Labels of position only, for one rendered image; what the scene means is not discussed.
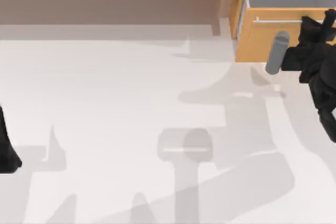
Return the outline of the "pale wooden drawer front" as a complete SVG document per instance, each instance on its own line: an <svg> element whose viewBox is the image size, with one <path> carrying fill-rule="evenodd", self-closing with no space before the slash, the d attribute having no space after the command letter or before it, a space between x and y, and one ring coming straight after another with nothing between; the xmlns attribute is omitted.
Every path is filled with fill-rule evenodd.
<svg viewBox="0 0 336 224"><path fill-rule="evenodd" d="M248 9L245 14L238 40L237 62L266 62L273 39L280 31L286 31L290 35L290 46L298 44L301 23L257 24L253 23L255 13L259 13L259 11Z"/></svg>

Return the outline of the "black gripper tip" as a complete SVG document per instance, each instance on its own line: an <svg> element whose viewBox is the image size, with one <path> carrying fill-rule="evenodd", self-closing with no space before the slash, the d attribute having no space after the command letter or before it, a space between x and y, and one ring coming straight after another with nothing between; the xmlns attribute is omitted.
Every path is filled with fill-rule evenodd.
<svg viewBox="0 0 336 224"><path fill-rule="evenodd" d="M8 137L3 108L0 106L0 174L12 174L22 164Z"/></svg>

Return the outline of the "pale grey rounded box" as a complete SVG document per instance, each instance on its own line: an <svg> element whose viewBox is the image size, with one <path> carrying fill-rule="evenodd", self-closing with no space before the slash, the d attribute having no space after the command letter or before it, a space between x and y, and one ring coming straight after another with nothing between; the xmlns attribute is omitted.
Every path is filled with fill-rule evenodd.
<svg viewBox="0 0 336 224"><path fill-rule="evenodd" d="M286 31L280 31L273 39L268 61L265 66L265 71L268 74L274 75L279 72L289 45L289 40L290 35Z"/></svg>

